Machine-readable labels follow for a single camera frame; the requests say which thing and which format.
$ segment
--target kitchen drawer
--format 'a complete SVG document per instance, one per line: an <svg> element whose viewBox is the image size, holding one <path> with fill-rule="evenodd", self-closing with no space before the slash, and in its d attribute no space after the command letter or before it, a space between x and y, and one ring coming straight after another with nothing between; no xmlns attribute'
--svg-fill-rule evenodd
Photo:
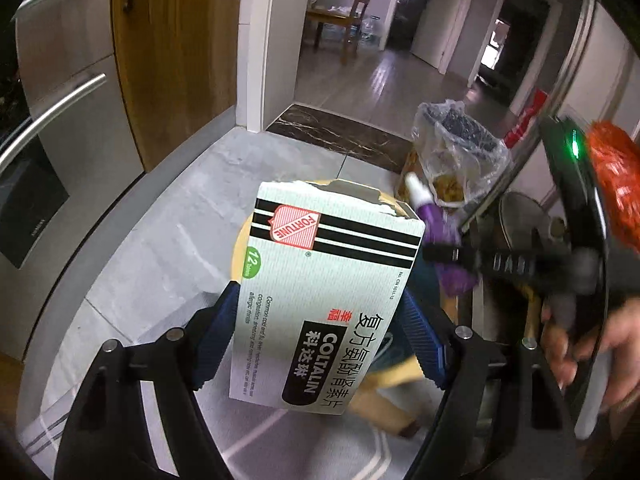
<svg viewBox="0 0 640 480"><path fill-rule="evenodd" d="M74 251L143 173L113 56L65 82L56 103L92 82L94 88L88 94L63 109L38 134L68 198L43 228L19 269L0 254L0 352L18 359Z"/></svg>
<svg viewBox="0 0 640 480"><path fill-rule="evenodd" d="M37 101L113 53L110 9L110 0L33 0L18 9L18 65L34 118Z"/></svg>

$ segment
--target black label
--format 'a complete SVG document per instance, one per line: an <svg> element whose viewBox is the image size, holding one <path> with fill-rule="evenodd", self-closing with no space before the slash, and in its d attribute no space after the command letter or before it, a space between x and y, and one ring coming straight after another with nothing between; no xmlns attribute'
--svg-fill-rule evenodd
<svg viewBox="0 0 640 480"><path fill-rule="evenodd" d="M282 400L306 406L318 400L347 327L305 321L302 324Z"/></svg>

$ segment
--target green light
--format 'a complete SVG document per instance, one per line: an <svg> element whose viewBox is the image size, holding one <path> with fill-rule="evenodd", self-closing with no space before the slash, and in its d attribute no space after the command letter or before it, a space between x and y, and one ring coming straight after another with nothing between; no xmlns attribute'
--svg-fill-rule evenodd
<svg viewBox="0 0 640 480"><path fill-rule="evenodd" d="M577 136L577 132L574 130L574 140L572 140L571 142L571 149L572 149L572 152L574 152L574 157L579 158L580 149L578 148L578 141L575 138L576 136Z"/></svg>

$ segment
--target metal screw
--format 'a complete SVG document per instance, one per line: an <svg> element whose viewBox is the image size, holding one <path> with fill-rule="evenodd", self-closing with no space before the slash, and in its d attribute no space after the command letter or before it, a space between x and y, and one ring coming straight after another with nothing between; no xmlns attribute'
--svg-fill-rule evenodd
<svg viewBox="0 0 640 480"><path fill-rule="evenodd" d="M474 334L473 330L471 330L468 326L459 325L456 327L456 335L462 339L471 339L471 336Z"/></svg>
<svg viewBox="0 0 640 480"><path fill-rule="evenodd" d="M169 341L178 341L182 339L184 335L184 330L181 328L172 328L166 333L166 338Z"/></svg>
<svg viewBox="0 0 640 480"><path fill-rule="evenodd" d="M538 343L534 337L523 337L522 346L527 350L535 350L538 347Z"/></svg>
<svg viewBox="0 0 640 480"><path fill-rule="evenodd" d="M105 352L113 352L118 347L117 339L109 339L102 343L102 350Z"/></svg>

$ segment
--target wooden cabinet door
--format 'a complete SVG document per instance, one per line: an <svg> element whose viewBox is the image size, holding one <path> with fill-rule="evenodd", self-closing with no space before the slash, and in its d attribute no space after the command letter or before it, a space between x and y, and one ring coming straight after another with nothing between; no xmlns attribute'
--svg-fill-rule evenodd
<svg viewBox="0 0 640 480"><path fill-rule="evenodd" d="M118 75L146 171L236 103L240 0L111 0Z"/></svg>

